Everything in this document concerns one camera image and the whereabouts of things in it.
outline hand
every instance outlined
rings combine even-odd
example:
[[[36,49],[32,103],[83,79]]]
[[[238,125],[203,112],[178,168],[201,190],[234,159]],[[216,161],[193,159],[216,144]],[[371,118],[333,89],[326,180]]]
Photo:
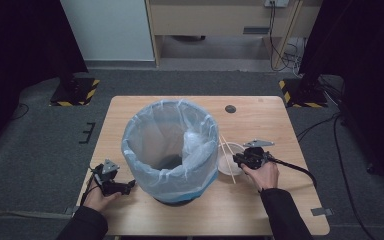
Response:
[[[110,196],[104,196],[102,194],[101,189],[98,187],[94,179],[91,179],[92,183],[90,184],[90,188],[92,189],[86,197],[83,206],[92,208],[100,213],[102,213],[105,208],[114,200],[121,197],[121,193],[117,192]]]
[[[251,177],[258,191],[277,188],[280,173],[275,163],[267,162],[257,170],[252,170],[243,163],[241,167]]]

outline white plastic bag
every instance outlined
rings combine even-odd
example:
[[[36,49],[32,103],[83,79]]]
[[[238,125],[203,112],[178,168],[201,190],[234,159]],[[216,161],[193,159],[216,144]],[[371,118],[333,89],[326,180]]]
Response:
[[[143,108],[128,122],[121,144],[138,185],[165,203],[201,196],[217,178],[217,146],[215,120],[184,99]]]

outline chopsticks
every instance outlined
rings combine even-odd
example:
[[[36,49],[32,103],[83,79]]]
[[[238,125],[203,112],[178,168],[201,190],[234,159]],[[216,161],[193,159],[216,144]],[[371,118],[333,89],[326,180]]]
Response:
[[[227,158],[226,151],[224,150],[224,146],[223,145],[226,144],[226,146],[229,149],[229,151],[232,154],[232,156],[234,154],[233,154],[233,151],[230,148],[229,144],[226,142],[226,139],[223,137],[223,135],[220,134],[220,136],[219,136],[219,140],[220,140],[220,143],[221,143],[221,149],[223,150],[223,153],[224,153],[224,159],[226,159],[227,166],[229,167],[230,175],[232,176],[232,179],[233,179],[233,184],[236,184],[236,180],[235,180],[235,177],[233,176],[232,168],[230,167],[229,159]]]

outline person's left hand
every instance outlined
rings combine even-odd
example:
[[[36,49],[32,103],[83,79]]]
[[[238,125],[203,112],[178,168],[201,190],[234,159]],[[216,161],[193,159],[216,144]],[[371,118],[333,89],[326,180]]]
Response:
[[[86,196],[86,200],[83,203],[83,206],[92,208],[102,213],[111,202],[121,197],[120,192],[105,197],[102,194],[101,189],[96,184],[95,179],[91,179],[91,181],[92,183],[90,184],[90,189],[92,190]]]

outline electrical outlet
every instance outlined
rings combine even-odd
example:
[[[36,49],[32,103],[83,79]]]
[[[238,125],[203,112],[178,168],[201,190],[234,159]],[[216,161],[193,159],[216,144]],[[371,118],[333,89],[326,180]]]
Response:
[[[272,2],[278,8],[285,8],[288,6],[289,0],[266,0],[266,2],[264,3],[264,6],[272,7],[272,4],[273,4]]]

